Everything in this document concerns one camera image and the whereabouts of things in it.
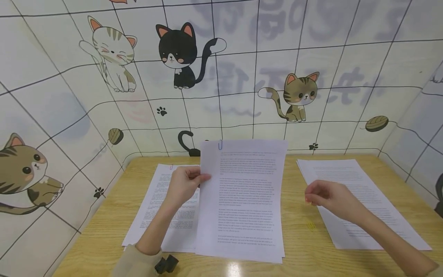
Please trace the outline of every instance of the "stack of paper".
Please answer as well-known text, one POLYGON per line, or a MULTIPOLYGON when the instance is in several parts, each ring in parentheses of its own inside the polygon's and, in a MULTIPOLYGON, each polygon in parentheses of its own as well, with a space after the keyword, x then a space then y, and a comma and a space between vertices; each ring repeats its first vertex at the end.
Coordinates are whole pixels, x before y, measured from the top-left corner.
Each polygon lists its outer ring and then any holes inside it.
POLYGON ((196 254, 282 263, 280 196, 288 142, 202 143, 196 254))
MULTIPOLYGON (((366 175, 356 160, 298 160, 306 183, 316 179, 342 183, 378 218, 418 250, 431 250, 400 212, 366 175)), ((342 220, 324 207, 318 207, 329 235, 338 249, 371 249, 382 247, 362 228, 342 220)))
MULTIPOLYGON (((201 173, 212 178, 179 209, 163 251, 282 263, 280 195, 287 148, 282 140, 203 142, 201 173)), ((158 165, 123 246, 139 240, 175 168, 158 165)))

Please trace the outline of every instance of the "desk surface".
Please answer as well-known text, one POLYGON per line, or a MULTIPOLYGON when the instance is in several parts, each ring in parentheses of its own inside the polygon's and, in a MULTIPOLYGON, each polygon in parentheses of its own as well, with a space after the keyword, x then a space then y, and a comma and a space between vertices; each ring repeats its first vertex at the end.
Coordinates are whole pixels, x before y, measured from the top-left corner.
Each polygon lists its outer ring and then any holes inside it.
MULTIPOLYGON (((335 249, 317 208, 306 205, 306 183, 297 159, 356 159, 363 170, 433 248, 443 263, 443 220, 375 156, 286 156, 281 217, 283 264, 175 253, 180 261, 168 276, 403 276, 383 251, 335 249)), ((137 214, 157 164, 199 164, 198 157, 134 159, 77 239, 54 276, 108 276, 123 253, 121 243, 137 214)))

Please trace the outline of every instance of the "sleeve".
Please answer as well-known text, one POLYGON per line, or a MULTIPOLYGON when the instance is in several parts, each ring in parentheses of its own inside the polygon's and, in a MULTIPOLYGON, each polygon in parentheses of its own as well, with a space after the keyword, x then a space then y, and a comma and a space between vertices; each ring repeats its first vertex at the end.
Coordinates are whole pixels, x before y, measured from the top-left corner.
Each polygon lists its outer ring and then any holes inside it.
POLYGON ((162 258, 162 250, 153 256, 141 253, 134 245, 128 245, 115 266, 112 277, 158 276, 155 265, 162 258))
POLYGON ((443 267, 439 265, 438 268, 430 272, 427 277, 443 277, 443 267))

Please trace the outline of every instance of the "yellow paper clip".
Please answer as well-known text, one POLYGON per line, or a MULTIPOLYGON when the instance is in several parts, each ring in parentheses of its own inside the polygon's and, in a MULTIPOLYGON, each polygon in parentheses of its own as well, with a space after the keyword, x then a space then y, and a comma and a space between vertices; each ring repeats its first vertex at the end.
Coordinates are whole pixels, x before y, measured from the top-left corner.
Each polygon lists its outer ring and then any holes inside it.
POLYGON ((307 220, 306 225, 307 225, 308 229, 311 230, 311 232, 314 232, 315 224, 311 220, 307 220))

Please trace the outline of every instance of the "hand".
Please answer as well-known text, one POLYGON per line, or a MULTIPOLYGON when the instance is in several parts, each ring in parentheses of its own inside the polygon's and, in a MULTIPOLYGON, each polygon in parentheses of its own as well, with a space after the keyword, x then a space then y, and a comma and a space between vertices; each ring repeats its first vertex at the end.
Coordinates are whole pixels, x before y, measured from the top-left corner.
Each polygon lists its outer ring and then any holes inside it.
POLYGON ((305 190, 306 202, 323 206, 334 215, 359 225, 371 212, 340 183, 316 180, 305 190))
POLYGON ((200 174, 199 166, 180 166, 172 173, 164 204, 179 209, 195 193, 195 190, 207 180, 209 174, 200 174))

